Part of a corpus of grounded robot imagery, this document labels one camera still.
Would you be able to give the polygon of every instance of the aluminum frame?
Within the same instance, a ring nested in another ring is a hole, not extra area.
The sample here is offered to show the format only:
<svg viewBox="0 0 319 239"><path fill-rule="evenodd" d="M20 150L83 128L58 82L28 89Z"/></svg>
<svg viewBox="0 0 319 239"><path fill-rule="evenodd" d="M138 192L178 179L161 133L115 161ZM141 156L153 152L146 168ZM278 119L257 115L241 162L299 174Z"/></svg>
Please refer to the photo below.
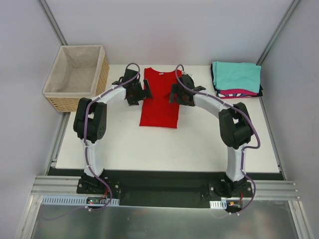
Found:
<svg viewBox="0 0 319 239"><path fill-rule="evenodd" d="M272 132L271 127L270 127L269 119L267 117L267 112L266 112L265 104L264 104L264 101L263 101L263 97L259 98L259 102L260 102L261 109L262 109L263 114L264 114L267 130L268 130L268 134L269 134L269 138L270 138L270 142L271 142L271 145L272 145L273 150L274 150L275 159L276 159L277 164L278 164L279 172L281 172L281 174L283 175L284 179L286 180L287 178L286 178L285 170L284 170L285 165L282 163L282 161L280 161L280 158L279 158L279 155L278 155L278 150L277 150L277 147L276 147L276 144L275 144L275 139L274 139L273 132Z"/></svg>
<svg viewBox="0 0 319 239"><path fill-rule="evenodd" d="M67 42L46 2L46 0L38 0L44 14L46 15L56 37L58 38L61 45L67 45ZM278 38L279 34L284 29L286 23L292 16L293 12L296 10L297 6L301 0L293 0L289 8L287 9L285 15L283 16L281 22L276 28L274 34L269 40L265 50L263 51L260 59L257 62L257 65L261 65L268 53L270 52L273 44ZM268 122L267 114L264 111L266 121ZM46 173L50 167L54 167L57 161L58 153L62 144L64 137L65 129L69 119L69 114L63 114L58 134L54 142L54 147L49 159L49 164L47 166ZM269 133L271 136L273 148L275 150L276 158L278 158L278 153L272 133L269 127ZM34 186L32 188L31 195L29 197L27 207L22 218L22 224L18 231L17 238L26 239L30 238L32 235L33 227L35 220L39 211L40 204L44 195L72 195L72 196L84 196L76 194L76 188L78 184L79 177L61 177L61 176L37 176L35 179ZM261 181L256 180L256 198L255 200L281 200L289 201L295 226L298 232L298 236L301 239L314 238L310 230L308 221L305 217L303 205L301 202L301 195L297 189L296 183L293 181Z"/></svg>

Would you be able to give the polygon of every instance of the wicker basket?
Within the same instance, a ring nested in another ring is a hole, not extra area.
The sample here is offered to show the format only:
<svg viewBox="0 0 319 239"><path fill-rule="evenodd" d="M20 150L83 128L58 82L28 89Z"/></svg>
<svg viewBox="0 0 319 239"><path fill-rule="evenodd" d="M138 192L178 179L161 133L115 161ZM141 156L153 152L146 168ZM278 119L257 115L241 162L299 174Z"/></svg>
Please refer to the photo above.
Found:
<svg viewBox="0 0 319 239"><path fill-rule="evenodd" d="M102 45L61 46L43 94L59 112L75 112L82 97L105 91L109 64Z"/></svg>

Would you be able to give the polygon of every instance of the red shirt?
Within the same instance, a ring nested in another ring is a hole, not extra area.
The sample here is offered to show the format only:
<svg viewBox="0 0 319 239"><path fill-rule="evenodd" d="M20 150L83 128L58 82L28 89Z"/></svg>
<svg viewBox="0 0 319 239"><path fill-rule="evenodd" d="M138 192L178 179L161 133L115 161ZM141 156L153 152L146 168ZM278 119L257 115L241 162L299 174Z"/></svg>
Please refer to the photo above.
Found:
<svg viewBox="0 0 319 239"><path fill-rule="evenodd" d="M171 86L177 84L175 71L158 72L146 68L144 79L149 82L153 98L143 101L140 126L177 128L179 104L169 103Z"/></svg>

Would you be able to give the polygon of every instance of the cable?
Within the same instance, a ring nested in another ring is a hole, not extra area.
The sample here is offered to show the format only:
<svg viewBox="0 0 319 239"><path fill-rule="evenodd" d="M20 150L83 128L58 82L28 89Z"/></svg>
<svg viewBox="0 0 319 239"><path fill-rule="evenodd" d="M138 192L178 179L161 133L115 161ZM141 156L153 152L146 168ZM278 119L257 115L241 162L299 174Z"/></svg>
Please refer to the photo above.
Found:
<svg viewBox="0 0 319 239"><path fill-rule="evenodd" d="M241 192L240 193L240 198L239 198L239 200L238 201L236 201L236 202L234 202L234 203L240 203L241 204L241 206L243 206L242 204L243 204L243 197L244 197L244 194L243 194L243 192Z"/></svg>
<svg viewBox="0 0 319 239"><path fill-rule="evenodd" d="M104 193L103 196L100 198L100 201L106 198L106 196L108 195L108 192L109 192L109 190L106 188L106 189L105 189L105 193Z"/></svg>
<svg viewBox="0 0 319 239"><path fill-rule="evenodd" d="M133 81L134 79L136 79L136 78L139 76L141 70L140 70L139 65L136 64L136 63L130 63L129 65L126 66L125 70L126 70L129 66L131 66L131 65L135 65L135 66L137 66L137 68L138 68L138 72L137 72L137 74L136 74L134 77L132 77L132 78L129 79L128 81L126 81L126 82L124 82L124 83L122 83L122 84L120 84L120 85L118 85L118 86L116 86L116 87L114 87L114 88L111 88L111 89L107 90L106 92L104 92L103 94L101 94L100 97L98 97L98 98L94 99L93 101L91 101L91 102L88 104L87 108L86 108L85 121L84 121L84 137L83 137L83 141L84 141L84 143L85 143L85 162L86 162L86 165L88 166L90 172L94 175L94 177L97 178L101 183L104 184L104 186L105 186L105 188L106 188L105 193L107 193L108 191L110 192L110 199L109 199L109 201L108 201L106 204L104 204L103 206L101 206L100 208L97 208L97 209L90 208L89 211L96 212L96 211L99 211L99 210L105 208L108 204L110 204L110 202L112 201L112 197L113 197L112 191L111 191L111 188L109 187L109 185L108 185L106 182L104 182L102 179L100 179L100 177L99 177L98 175L96 175L96 174L94 173L94 171L93 171L93 169L91 168L90 163L89 163L89 158L88 158L88 144L87 144L87 141L86 141L86 139L87 139L87 128L88 128L89 110L90 110L90 107L91 107L91 105L92 105L93 103L97 102L98 100L100 100L101 98L103 98L104 96L106 96L108 93L112 92L113 90L115 90L115 89L117 89L117 88L119 88L119 87L122 87L122 86L128 84L129 82ZM71 211L69 211L69 212L67 212L67 213L65 213L65 214L62 214L62 215L60 215L60 216L58 216L58 217L55 217L55 218L45 218L42 213L40 214L40 217L41 217L43 220L45 220L45 221L54 221L54 220L56 220L56 219L62 218L62 217L66 216L66 215L68 215L68 214L70 214L70 213L72 213L72 212L74 212L74 211L76 211L76 210L78 210L78 209L81 209L81 208L88 208L88 206L76 207L76 208L72 209Z"/></svg>
<svg viewBox="0 0 319 239"><path fill-rule="evenodd" d="M116 87L114 87L114 88L111 88L111 89L107 90L106 92L104 92L103 94L101 94L100 97L98 97L98 98L92 100L92 101L88 104L88 106L87 106L87 108L86 108L86 111L85 111L84 137L83 137L83 141L84 141L84 144L85 144L85 162L86 162L86 165L88 166L88 169L89 169L90 172L93 174L93 176L94 176L95 178L97 178L102 184L104 184L104 186L105 186L105 187L107 188L107 190L110 192L110 199L109 199L109 201L108 201L106 204L104 204L103 206L101 206L100 208L97 208L97 209L90 209L90 211L99 211L99 210L102 210L102 209L105 208L108 204L110 204L110 202L111 202L111 200L112 200L112 197L113 197L112 191L111 191L111 188L109 187L109 185L108 185L106 182L104 182L98 175L96 175L96 174L94 173L94 171L93 171L93 169L92 169L92 167L91 167L91 165L90 165L90 163L89 163L89 158L88 158L88 143L87 143L86 139L87 139L88 118L89 118L90 107L91 107L91 105L93 105L95 102L97 102L98 100L100 100L100 99L102 99L103 97L105 97L108 93L112 92L113 90L115 90L115 89L117 89L117 88L119 88L119 87L122 87L122 86L124 86L124 85L130 83L131 81L135 80L135 79L140 75L141 69L140 69L139 65L136 64L136 63L130 63L129 65L126 66L125 70L127 70L127 68L128 68L129 66L131 66L131 65L137 66L137 68L138 68L137 74L136 74L134 77L132 77L131 79L129 79L128 81L126 81L126 82L124 82L124 83L122 83L122 84L120 84L120 85L118 85L118 86L116 86Z"/></svg>
<svg viewBox="0 0 319 239"><path fill-rule="evenodd" d="M221 100L221 99L218 98L217 96L213 96L213 95L210 95L210 94L207 94L207 93L203 93L203 92L194 91L194 90L188 88L186 85L184 85L184 84L180 81L180 79L179 79L179 77L178 77L178 74L177 74L177 70L178 70L179 67L182 67L183 72L184 72L184 66L183 66L182 64L179 64L179 65L176 66L176 68L175 68L175 76L176 76L177 81L180 83L180 85L181 85L184 89L186 89L187 91L189 91L189 92L191 92L191 93L194 93L194 94L199 94L199 95L203 95L203 96L207 96L207 97L213 98L214 100L220 102L220 103L223 104L224 106L227 106L227 107L233 109L234 111L240 113L240 114L245 118L245 120L248 122L249 127L252 129L252 131L253 131L253 133L254 133L254 135L255 135L255 137L256 137L257 146L245 146L245 147L242 148L242 153L241 153L240 171L242 172L242 174L244 175L244 177L245 177L246 179L248 179L249 181L251 181L251 182L253 183L253 185L254 185L253 196L252 196L251 200L248 202L248 204L247 204L245 207L243 207L243 209L241 210L241 211L243 211L243 210L245 210L245 209L247 208L247 206L249 206L249 205L251 204L251 202L254 200L255 195L256 195L256 183L255 183L254 180L252 180L249 176L247 176L247 174L244 172L244 158L245 158L244 151L245 151L245 149L247 149L247 148L252 148L252 149L260 148L260 138L259 138L259 136L258 136L258 134L257 134L257 131L256 131L255 127L253 126L253 124L252 124L251 120L249 119L249 117L248 117L244 112L242 112L241 110L239 110L239 109L233 107L232 105L230 105L230 104L224 102L223 100Z"/></svg>

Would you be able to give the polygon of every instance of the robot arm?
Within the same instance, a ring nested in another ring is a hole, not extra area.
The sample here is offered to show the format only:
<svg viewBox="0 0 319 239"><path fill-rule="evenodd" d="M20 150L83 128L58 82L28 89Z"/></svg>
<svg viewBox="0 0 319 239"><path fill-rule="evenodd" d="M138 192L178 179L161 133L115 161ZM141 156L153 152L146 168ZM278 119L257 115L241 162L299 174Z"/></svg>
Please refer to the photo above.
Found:
<svg viewBox="0 0 319 239"><path fill-rule="evenodd" d="M176 101L184 106L197 106L210 112L219 119L220 136L227 145L228 162L225 173L225 181L216 185L214 192L223 197L231 197L232 193L242 187L246 178L242 173L245 165L243 149L250 142L253 131L242 115L225 105L222 100L208 97L208 92L202 86L195 87L193 79L189 75L182 75L179 81L192 92L186 90L179 82L172 86L170 102ZM233 105L234 108L249 114L243 103Z"/></svg>
<svg viewBox="0 0 319 239"><path fill-rule="evenodd" d="M132 82L125 84L123 87L119 86L136 74L138 74L137 71L126 69L124 76L112 84L111 89L113 90L111 92L108 94L102 93L93 99L81 98L79 101L73 129L81 139L84 154L87 148L84 173L90 177L94 178L94 175L91 170L89 170L89 167L91 167L97 176L100 176L104 170L103 161L100 160L100 149L103 148L103 146L99 146L99 139L101 139L106 132L107 104L113 104L126 99L129 105L138 105L138 101L152 97L147 80L144 80L145 89L142 89L140 76ZM92 101L94 103L90 107L89 114L94 113L94 115L92 118L88 118L87 137L86 141L84 141L85 113L88 104Z"/></svg>

